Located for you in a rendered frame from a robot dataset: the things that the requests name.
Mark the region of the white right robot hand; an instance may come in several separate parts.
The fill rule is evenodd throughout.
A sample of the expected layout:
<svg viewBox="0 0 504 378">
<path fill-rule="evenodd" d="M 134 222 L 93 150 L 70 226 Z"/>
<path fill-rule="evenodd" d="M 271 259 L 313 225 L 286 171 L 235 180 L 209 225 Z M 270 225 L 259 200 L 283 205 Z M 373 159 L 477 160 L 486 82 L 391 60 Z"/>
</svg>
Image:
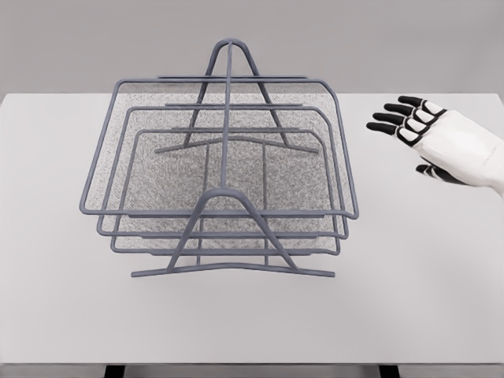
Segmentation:
<svg viewBox="0 0 504 378">
<path fill-rule="evenodd" d="M 417 172 L 447 183 L 491 188 L 486 164 L 501 138 L 458 111 L 401 95 L 372 118 L 367 129 L 401 141 L 425 160 Z"/>
</svg>

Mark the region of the grey mesh folder tray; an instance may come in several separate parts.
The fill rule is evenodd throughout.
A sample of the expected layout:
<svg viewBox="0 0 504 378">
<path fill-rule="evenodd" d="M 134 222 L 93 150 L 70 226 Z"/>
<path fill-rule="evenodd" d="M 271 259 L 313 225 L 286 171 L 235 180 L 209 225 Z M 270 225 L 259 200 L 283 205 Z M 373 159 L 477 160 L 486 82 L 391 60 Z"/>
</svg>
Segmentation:
<svg viewBox="0 0 504 378">
<path fill-rule="evenodd" d="M 220 186 L 222 139 L 215 131 L 143 131 L 120 157 L 110 202 L 120 215 L 103 222 L 116 252 L 168 255 L 203 191 Z M 234 130 L 228 142 L 226 185 L 244 193 L 290 254 L 334 253 L 347 227 L 332 150 L 324 135 L 306 129 L 285 134 Z M 241 210 L 232 198 L 214 198 L 206 210 Z M 207 217 L 195 226 L 186 253 L 258 250 L 250 218 Z"/>
<path fill-rule="evenodd" d="M 103 216 L 220 216 L 240 191 L 264 217 L 354 219 L 339 101 L 305 77 L 123 79 L 113 89 L 80 207 Z"/>
<path fill-rule="evenodd" d="M 317 106 L 135 106 L 106 137 L 114 238 L 344 239 L 355 215 L 337 119 Z"/>
</svg>

